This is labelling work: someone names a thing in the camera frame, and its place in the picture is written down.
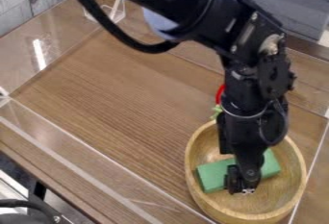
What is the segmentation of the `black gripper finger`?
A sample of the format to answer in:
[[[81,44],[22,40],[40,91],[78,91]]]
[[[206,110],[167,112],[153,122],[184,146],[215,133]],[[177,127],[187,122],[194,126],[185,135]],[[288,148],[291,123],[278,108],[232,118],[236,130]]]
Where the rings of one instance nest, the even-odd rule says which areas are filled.
[[[235,164],[227,166],[223,177],[223,188],[230,194],[250,194],[255,191],[260,181],[260,168],[240,169]]]
[[[232,153],[232,126],[223,118],[216,120],[219,153],[222,155]]]

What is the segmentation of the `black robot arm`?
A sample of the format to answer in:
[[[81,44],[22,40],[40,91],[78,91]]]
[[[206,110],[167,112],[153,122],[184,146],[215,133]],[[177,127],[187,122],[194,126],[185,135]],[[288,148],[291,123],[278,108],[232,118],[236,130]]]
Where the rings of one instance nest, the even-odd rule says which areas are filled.
[[[188,40],[216,52],[224,70],[215,118],[219,152],[235,159],[223,187],[232,194],[254,192],[264,151],[287,132],[284,95],[295,80],[279,21],[252,0],[129,0],[163,38],[145,44],[115,25],[95,0],[77,1],[104,30],[140,52],[159,54]]]

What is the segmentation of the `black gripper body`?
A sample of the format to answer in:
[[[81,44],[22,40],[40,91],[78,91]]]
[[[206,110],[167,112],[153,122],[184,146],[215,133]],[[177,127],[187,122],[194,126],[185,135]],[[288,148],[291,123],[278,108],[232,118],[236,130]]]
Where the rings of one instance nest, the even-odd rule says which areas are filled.
[[[287,110],[278,102],[271,102],[256,115],[235,115],[223,110],[215,119],[223,118],[232,126],[232,153],[240,169],[259,167],[268,147],[275,146],[287,132]]]

